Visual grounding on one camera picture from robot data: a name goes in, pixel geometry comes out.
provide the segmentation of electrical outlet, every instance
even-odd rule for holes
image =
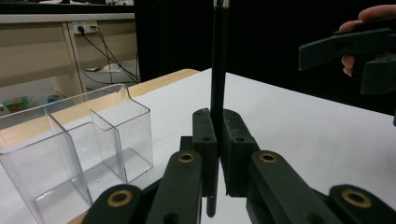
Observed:
[[[84,34],[88,33],[96,33],[95,29],[92,27],[97,27],[98,24],[96,21],[73,21],[73,32],[75,35],[81,35],[81,32],[78,30],[78,27],[82,26],[84,28]]]

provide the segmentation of human hand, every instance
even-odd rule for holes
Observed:
[[[379,5],[375,7],[368,7],[359,13],[357,20],[345,22],[340,26],[339,30],[349,30],[357,23],[364,21],[376,21],[389,17],[396,17],[396,5]],[[388,53],[378,53],[377,58],[384,57],[386,55],[388,55]],[[346,55],[341,59],[341,62],[344,65],[344,73],[352,76],[352,67],[353,63],[355,62],[355,57]]]

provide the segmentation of black rod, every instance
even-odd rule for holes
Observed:
[[[226,74],[229,1],[215,0],[212,46],[212,92],[210,118],[221,154],[221,130],[223,123],[224,86]]]

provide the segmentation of transparent container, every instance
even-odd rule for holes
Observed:
[[[0,118],[0,162],[38,223],[152,168],[149,109],[113,85]]]

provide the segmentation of black backdrop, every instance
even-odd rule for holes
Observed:
[[[135,0],[142,80],[211,67],[213,1]],[[299,71],[299,46],[329,37],[344,21],[385,0],[231,0],[227,71],[346,105],[394,115],[396,93],[360,94],[341,59]]]

